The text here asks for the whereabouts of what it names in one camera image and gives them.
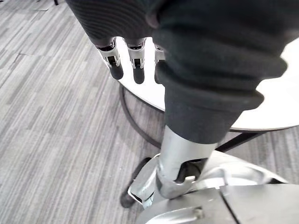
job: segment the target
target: round table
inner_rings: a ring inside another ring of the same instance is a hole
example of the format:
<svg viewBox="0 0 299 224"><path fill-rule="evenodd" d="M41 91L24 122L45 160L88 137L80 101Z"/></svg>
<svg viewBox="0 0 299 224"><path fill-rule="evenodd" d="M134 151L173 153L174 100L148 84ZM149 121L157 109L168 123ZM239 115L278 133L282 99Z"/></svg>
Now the round table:
<svg viewBox="0 0 299 224"><path fill-rule="evenodd" d="M136 84L128 50L122 38L116 38L124 76L119 82L142 101L161 111L165 110L164 87L154 80L155 48L151 38L145 43L145 80ZM299 39L291 42L282 53L288 69L280 78L262 81L257 90L265 100L256 109L244 111L232 125L231 130L242 132L237 139L223 145L223 150L240 145L268 131L281 130L299 125Z"/></svg>

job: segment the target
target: metal bracket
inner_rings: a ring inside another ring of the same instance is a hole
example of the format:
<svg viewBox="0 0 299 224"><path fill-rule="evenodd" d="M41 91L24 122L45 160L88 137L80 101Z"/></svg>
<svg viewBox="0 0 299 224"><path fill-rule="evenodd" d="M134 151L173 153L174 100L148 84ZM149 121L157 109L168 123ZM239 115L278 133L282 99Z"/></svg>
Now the metal bracket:
<svg viewBox="0 0 299 224"><path fill-rule="evenodd" d="M117 67L120 66L121 58L116 47L115 39L113 39L113 42L109 46L105 48L97 47L97 49L101 53L109 68L112 68L112 64L115 64Z"/></svg>

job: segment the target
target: floor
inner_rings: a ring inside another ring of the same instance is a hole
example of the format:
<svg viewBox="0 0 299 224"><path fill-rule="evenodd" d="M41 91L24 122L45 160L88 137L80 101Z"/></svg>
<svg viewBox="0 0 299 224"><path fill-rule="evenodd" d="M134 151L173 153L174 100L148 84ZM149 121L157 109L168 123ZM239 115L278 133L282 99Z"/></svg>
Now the floor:
<svg viewBox="0 0 299 224"><path fill-rule="evenodd" d="M119 84L59 2L0 2L0 224L132 224L142 209L123 209L120 193L158 149L127 122ZM161 141L163 115L126 97ZM271 132L229 153L299 184L298 136Z"/></svg>

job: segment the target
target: robotic arm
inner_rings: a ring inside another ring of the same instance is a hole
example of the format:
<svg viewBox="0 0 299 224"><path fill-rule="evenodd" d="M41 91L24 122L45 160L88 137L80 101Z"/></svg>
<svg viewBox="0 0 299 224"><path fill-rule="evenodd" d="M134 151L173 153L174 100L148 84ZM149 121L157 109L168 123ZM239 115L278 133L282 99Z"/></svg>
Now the robotic arm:
<svg viewBox="0 0 299 224"><path fill-rule="evenodd" d="M285 182L279 177L254 182L275 185L252 187L249 182L255 180L257 168L242 173L247 167L245 162L237 169L239 176L245 174L241 179L247 180L243 184L246 186L212 184L212 189L200 187L199 182L208 159L215 160L216 143L244 110L262 103L257 85L263 79L281 76L286 70L280 54L287 43L299 36L299 1L67 0L67 3L116 79L122 78L123 73L115 36L122 36L127 42L138 84L144 79L144 38L152 36L156 46L164 50L165 60L156 60L156 74L157 82L165 86L166 129L161 154L144 167L146 175L139 175L139 181L137 177L138 187L131 186L133 197L142 189L150 199L147 200L150 207L139 223L243 224L274 223L273 220L297 223L299 214L293 211L298 211L299 205L292 196L299 195L298 187L275 184ZM224 154L217 156L216 161L222 162L217 167L231 160ZM217 174L225 182L232 170L225 167L216 173L215 169L207 172ZM260 172L269 176L264 170ZM259 206L273 208L260 210L272 218L253 212ZM280 211L287 214L287 210L293 217L279 220L277 214Z"/></svg>

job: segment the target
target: striped carpet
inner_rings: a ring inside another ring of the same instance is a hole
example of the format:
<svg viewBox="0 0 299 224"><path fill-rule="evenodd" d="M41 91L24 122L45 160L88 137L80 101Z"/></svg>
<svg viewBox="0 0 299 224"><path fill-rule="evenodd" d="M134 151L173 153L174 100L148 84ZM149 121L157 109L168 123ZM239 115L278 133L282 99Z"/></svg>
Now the striped carpet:
<svg viewBox="0 0 299 224"><path fill-rule="evenodd" d="M142 209L123 209L119 196L158 149L127 122L118 83L59 3L0 3L0 224L132 224ZM163 115L126 97L161 141ZM230 154L299 184L298 136L299 128L268 133Z"/></svg>

